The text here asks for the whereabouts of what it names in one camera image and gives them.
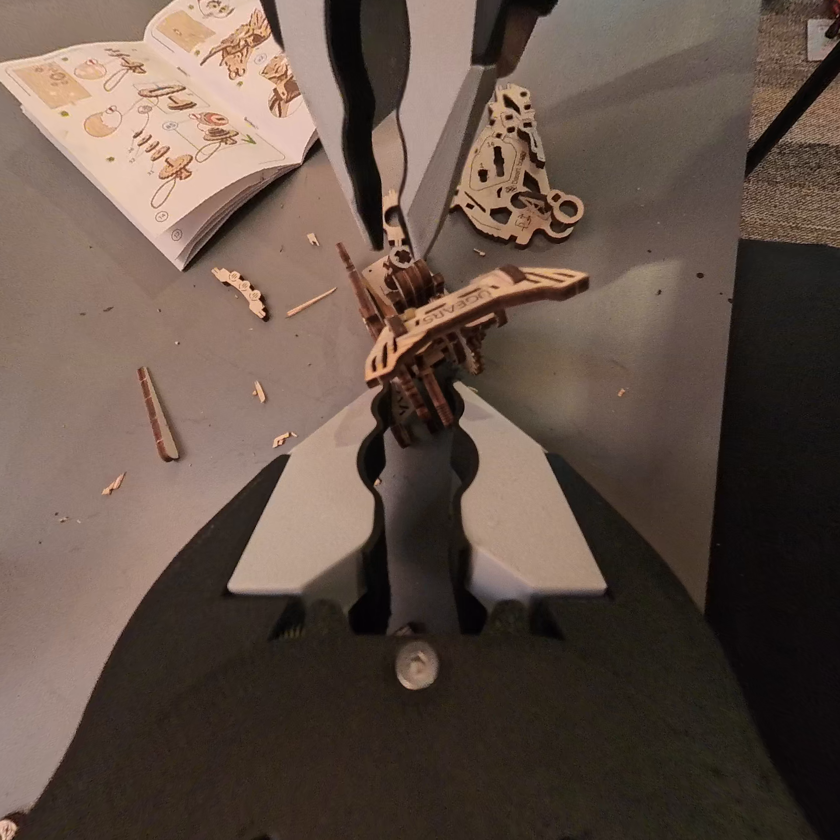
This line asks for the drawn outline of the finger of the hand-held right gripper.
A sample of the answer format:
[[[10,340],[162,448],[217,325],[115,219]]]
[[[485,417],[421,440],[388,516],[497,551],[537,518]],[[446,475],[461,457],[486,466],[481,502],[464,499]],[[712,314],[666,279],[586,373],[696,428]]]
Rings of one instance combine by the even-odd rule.
[[[409,59],[397,110],[400,209],[413,255],[433,247],[497,77],[471,62],[478,1],[408,1]]]
[[[372,144],[375,95],[364,64],[361,2],[271,2],[270,27],[353,218],[373,250],[381,250],[382,179]]]

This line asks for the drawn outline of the person's right hand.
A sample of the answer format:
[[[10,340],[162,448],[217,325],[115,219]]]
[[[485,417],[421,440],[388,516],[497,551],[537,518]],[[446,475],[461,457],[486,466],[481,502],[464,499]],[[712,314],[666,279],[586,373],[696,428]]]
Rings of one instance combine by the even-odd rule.
[[[538,18],[538,12],[531,7],[509,6],[497,61],[499,77],[507,77],[517,68]]]

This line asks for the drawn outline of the brown wooden model assembly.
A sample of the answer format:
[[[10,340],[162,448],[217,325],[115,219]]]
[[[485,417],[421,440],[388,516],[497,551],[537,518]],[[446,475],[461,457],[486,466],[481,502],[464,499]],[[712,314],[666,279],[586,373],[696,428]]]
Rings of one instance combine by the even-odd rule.
[[[369,387],[381,385],[391,398],[388,426],[396,442],[413,442],[416,416],[429,431],[455,424],[455,410],[437,369],[458,366],[472,375],[484,370],[482,344],[491,328],[508,321],[508,309],[539,301],[563,301],[588,290],[584,272],[505,265],[448,291],[441,274],[419,259],[380,285],[357,270],[342,243],[336,248],[347,271],[360,316],[373,339],[364,363]]]

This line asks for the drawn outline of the pale wooden parts sheet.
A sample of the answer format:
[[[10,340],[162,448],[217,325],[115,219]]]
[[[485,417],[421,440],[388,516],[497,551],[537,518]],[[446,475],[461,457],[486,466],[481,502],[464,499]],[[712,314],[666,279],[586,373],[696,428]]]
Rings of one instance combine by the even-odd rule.
[[[521,248],[536,233],[554,242],[567,238],[585,206],[550,185],[530,90],[499,85],[487,113],[450,209],[463,211],[483,235]]]

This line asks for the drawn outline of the small wooden link part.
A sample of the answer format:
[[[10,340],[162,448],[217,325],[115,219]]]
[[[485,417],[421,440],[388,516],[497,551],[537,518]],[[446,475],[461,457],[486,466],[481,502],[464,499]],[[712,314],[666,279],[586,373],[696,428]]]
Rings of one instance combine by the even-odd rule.
[[[383,195],[382,220],[385,244],[392,260],[400,264],[413,261],[413,252],[403,225],[398,194],[394,189]]]

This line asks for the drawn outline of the open instruction booklet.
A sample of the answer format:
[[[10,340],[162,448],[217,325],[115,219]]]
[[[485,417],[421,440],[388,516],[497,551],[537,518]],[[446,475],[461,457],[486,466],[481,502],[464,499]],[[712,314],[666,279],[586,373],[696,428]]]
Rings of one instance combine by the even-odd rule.
[[[180,270],[317,139],[257,1],[172,2],[140,41],[9,60],[2,84]]]

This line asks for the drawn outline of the curved wooden part oval holes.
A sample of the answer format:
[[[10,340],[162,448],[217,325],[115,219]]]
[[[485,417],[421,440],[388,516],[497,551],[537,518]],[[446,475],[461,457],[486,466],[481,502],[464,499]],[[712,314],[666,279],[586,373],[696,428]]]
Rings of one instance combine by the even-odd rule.
[[[243,277],[238,271],[222,267],[212,268],[213,276],[227,287],[236,290],[245,300],[248,309],[263,322],[268,321],[270,314],[266,308],[263,293]]]

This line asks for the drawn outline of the long notched wooden strip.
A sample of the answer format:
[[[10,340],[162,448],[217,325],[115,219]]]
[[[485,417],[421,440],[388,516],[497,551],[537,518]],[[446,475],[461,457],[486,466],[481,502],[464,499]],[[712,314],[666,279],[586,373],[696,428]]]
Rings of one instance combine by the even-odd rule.
[[[166,419],[160,398],[154,388],[151,373],[146,366],[141,366],[138,368],[137,374],[143,395],[143,404],[145,406],[150,427],[154,436],[154,444],[157,455],[160,456],[165,463],[176,461],[180,458],[180,454]]]

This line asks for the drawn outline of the wooden toothpick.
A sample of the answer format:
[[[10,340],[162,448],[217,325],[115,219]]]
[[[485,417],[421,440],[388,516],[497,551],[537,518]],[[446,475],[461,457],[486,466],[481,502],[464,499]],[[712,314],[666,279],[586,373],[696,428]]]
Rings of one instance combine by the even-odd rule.
[[[307,301],[304,301],[303,303],[297,305],[296,307],[288,310],[287,313],[286,313],[286,318],[290,319],[292,317],[297,316],[299,313],[302,313],[302,312],[310,309],[312,306],[318,304],[320,301],[322,301],[326,298],[329,298],[332,294],[334,294],[336,292],[336,290],[337,290],[336,287],[332,287],[332,288],[327,289],[326,291],[318,294],[317,296],[315,296],[315,297],[313,297],[313,298],[311,298]]]

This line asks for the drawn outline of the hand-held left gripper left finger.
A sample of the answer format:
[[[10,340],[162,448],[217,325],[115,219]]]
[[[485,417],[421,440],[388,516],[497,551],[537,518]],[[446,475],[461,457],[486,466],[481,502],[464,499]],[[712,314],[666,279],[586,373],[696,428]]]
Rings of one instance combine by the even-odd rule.
[[[227,589],[353,607],[387,606],[384,504],[386,399],[366,391],[297,444]]]

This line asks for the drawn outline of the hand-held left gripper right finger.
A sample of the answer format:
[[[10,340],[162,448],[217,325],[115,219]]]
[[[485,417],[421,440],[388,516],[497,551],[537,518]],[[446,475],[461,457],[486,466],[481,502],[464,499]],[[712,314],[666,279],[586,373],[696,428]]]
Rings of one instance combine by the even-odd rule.
[[[458,428],[477,452],[460,499],[466,589],[488,611],[547,596],[599,597],[607,585],[543,447],[465,384]]]

